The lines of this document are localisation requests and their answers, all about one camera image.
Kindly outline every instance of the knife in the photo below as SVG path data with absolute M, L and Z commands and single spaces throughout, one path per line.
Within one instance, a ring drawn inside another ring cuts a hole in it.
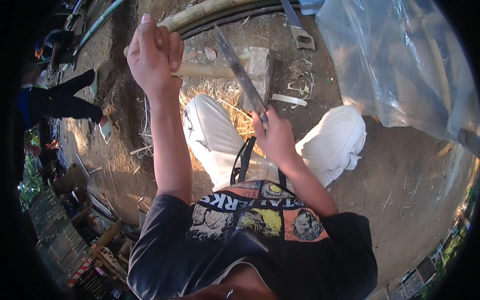
M 265 106 L 262 102 L 262 99 L 260 98 L 260 95 L 258 95 L 257 90 L 255 89 L 255 86 L 253 86 L 253 83 L 248 77 L 247 72 L 243 68 L 242 64 L 240 63 L 239 58 L 233 52 L 232 47 L 228 43 L 227 39 L 223 36 L 222 32 L 220 31 L 220 28 L 215 24 L 214 25 L 214 31 L 215 31 L 215 39 L 218 45 L 220 46 L 220 50 L 222 51 L 223 55 L 227 58 L 228 64 L 230 68 L 232 69 L 233 73 L 235 74 L 235 77 L 237 77 L 237 80 L 239 81 L 241 87 L 243 88 L 243 92 L 247 95 L 247 98 L 249 99 L 250 103 L 252 106 L 255 108 L 255 112 L 258 114 L 258 117 L 262 121 L 263 128 L 265 131 L 268 129 L 268 118 L 267 115 L 265 114 Z
M 297 44 L 297 49 L 305 48 L 315 50 L 315 43 L 313 37 L 309 35 L 300 23 L 300 20 L 293 10 L 292 5 L 288 0 L 280 0 L 282 2 L 283 10 L 287 15 L 290 29 L 292 30 L 293 38 Z

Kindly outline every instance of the apron strap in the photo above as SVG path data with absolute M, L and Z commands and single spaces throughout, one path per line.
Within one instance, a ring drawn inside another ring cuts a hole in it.
M 247 143 L 249 142 L 250 139 L 247 139 L 247 141 L 243 144 L 241 147 L 240 151 L 237 154 L 237 157 L 235 158 L 235 161 L 233 162 L 233 168 L 232 168 L 232 173 L 230 175 L 230 185 L 235 184 L 235 177 L 240 173 L 240 168 L 236 168 L 235 166 L 237 165 L 237 161 L 242 154 L 243 150 L 247 146 Z
M 252 155 L 253 146 L 255 145 L 255 141 L 257 138 L 255 136 L 251 137 L 248 140 L 247 147 L 245 148 L 245 152 L 240 159 L 240 173 L 239 173 L 239 182 L 245 181 L 245 176 L 247 175 L 248 165 L 250 164 L 250 156 Z
M 285 176 L 285 174 L 283 174 L 282 171 L 280 171 L 280 169 L 278 169 L 278 180 L 280 181 L 279 186 L 284 190 L 288 190 L 287 189 L 287 177 Z
M 250 156 L 252 155 L 253 145 L 255 145 L 256 137 L 252 137 L 247 139 L 247 141 L 243 144 L 242 148 L 240 149 L 235 161 L 233 162 L 232 173 L 230 175 L 230 184 L 235 184 L 235 178 L 238 175 L 239 180 L 238 182 L 245 181 L 245 175 L 247 174 L 248 165 L 250 163 Z M 240 168 L 236 168 L 237 161 L 240 157 Z

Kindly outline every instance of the left hand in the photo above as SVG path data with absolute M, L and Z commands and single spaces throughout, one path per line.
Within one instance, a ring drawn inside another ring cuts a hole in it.
M 166 27 L 157 27 L 152 15 L 142 16 L 133 35 L 127 61 L 133 78 L 147 94 L 150 103 L 178 101 L 182 79 L 172 77 L 180 67 L 185 45 L 177 32 L 168 34 Z

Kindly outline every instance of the clear plastic bag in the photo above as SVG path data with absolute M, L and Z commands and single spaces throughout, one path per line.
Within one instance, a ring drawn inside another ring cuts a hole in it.
M 326 0 L 315 21 L 344 104 L 386 127 L 413 126 L 479 155 L 473 76 L 431 0 Z
M 317 14 L 325 0 L 299 0 L 300 11 L 304 16 Z

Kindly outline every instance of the sandal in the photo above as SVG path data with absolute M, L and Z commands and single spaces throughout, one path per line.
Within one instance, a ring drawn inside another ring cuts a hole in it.
M 112 140 L 112 136 L 113 136 L 113 122 L 109 116 L 107 116 L 107 118 L 108 118 L 108 122 L 105 123 L 103 127 L 100 126 L 100 124 L 98 126 L 100 127 L 100 133 L 102 134 L 103 139 L 108 144 Z
M 97 78 L 98 78 L 98 71 L 97 70 L 93 70 L 95 71 L 95 78 L 92 82 L 92 84 L 90 85 L 90 95 L 92 96 L 92 98 L 95 98 L 96 96 L 96 82 L 97 82 Z

